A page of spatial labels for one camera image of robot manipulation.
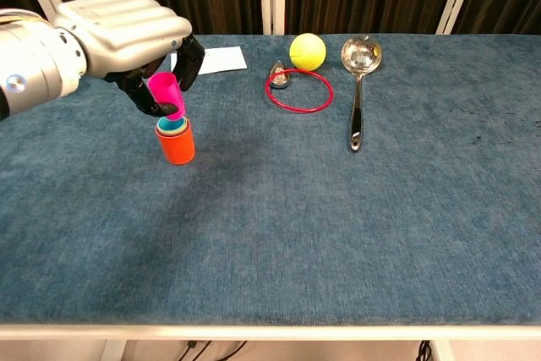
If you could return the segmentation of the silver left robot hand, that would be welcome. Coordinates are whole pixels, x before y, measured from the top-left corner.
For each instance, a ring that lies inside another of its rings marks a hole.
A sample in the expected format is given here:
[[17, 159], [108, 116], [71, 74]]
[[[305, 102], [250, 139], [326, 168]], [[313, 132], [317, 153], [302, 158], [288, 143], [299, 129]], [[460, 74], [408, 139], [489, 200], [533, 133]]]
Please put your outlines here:
[[188, 90], [205, 55], [190, 22], [155, 0], [73, 0], [57, 7], [53, 25], [77, 39], [87, 75], [116, 83], [142, 113], [153, 117], [171, 116], [181, 108], [157, 101], [145, 80], [175, 52], [173, 78]]

